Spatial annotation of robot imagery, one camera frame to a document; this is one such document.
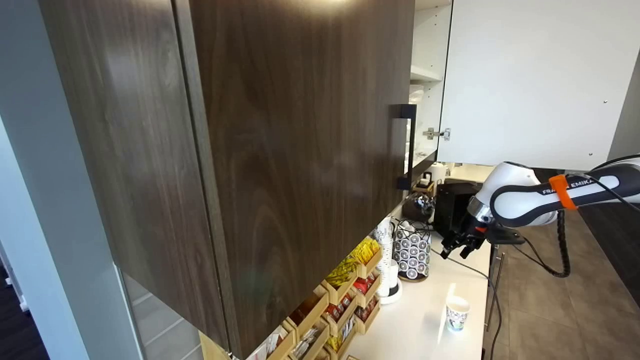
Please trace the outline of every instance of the white countertop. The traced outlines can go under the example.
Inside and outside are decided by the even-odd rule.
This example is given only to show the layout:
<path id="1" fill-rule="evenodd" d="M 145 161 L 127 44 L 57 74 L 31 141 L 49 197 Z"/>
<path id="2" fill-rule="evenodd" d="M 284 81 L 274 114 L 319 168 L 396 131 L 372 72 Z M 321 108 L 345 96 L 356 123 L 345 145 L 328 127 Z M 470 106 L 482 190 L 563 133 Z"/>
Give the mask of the white countertop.
<path id="1" fill-rule="evenodd" d="M 431 235 L 433 249 L 440 252 L 442 238 L 435 231 Z M 485 242 L 467 259 L 460 258 L 461 249 L 456 249 L 451 257 L 487 274 L 490 247 Z M 402 286 L 400 300 L 382 305 L 367 334 L 356 336 L 346 354 L 361 360 L 480 359 L 487 296 L 484 277 L 432 252 L 429 277 L 403 281 Z M 457 333 L 445 326 L 445 300 L 451 289 L 471 304 L 465 328 Z"/>

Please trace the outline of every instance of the white cabinet door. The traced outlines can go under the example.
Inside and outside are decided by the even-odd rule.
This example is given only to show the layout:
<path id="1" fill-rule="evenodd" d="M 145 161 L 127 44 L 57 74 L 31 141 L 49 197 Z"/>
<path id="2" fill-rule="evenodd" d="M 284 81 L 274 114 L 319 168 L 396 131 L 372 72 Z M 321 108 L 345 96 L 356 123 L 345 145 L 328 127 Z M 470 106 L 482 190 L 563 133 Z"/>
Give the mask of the white cabinet door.
<path id="1" fill-rule="evenodd" d="M 607 159 L 638 0 L 455 0 L 438 161 L 584 170 Z"/>

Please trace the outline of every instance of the white cup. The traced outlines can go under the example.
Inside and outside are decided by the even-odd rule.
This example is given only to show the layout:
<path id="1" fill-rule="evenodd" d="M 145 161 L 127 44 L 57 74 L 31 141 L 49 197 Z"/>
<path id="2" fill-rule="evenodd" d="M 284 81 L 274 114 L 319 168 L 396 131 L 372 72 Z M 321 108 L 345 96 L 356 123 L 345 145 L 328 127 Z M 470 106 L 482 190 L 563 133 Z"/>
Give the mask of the white cup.
<path id="1" fill-rule="evenodd" d="M 461 331 L 465 327 L 467 315 L 471 310 L 471 305 L 459 297 L 451 296 L 447 299 L 447 327 L 451 331 Z"/>

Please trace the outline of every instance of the cabinet hinge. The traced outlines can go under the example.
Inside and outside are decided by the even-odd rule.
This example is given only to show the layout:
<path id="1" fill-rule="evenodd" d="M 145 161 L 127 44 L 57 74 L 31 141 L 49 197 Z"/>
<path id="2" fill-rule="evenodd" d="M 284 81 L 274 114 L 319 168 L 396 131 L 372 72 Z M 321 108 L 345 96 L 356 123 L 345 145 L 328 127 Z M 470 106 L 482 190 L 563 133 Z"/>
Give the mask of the cabinet hinge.
<path id="1" fill-rule="evenodd" d="M 451 139 L 451 128 L 444 129 L 441 133 L 435 131 L 432 127 L 427 128 L 427 131 L 422 133 L 428 140 L 433 140 L 434 136 L 442 136 L 444 141 L 448 142 Z"/>

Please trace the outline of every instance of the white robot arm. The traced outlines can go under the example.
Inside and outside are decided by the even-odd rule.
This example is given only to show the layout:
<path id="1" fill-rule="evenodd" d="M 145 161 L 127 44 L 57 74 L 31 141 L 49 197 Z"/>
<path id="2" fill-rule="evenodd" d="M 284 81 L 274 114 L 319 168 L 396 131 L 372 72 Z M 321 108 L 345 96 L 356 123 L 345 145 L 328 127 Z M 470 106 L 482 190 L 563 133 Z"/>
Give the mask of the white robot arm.
<path id="1" fill-rule="evenodd" d="M 445 235 L 442 257 L 446 258 L 456 247 L 465 246 L 461 253 L 465 258 L 485 238 L 500 241 L 505 233 L 518 236 L 511 230 L 505 232 L 504 227 L 548 224 L 564 208 L 619 201 L 595 180 L 627 202 L 640 202 L 640 158 L 628 158 L 605 163 L 585 174 L 552 177 L 547 183 L 540 183 L 529 167 L 508 161 L 501 163 L 471 198 L 460 231 Z"/>

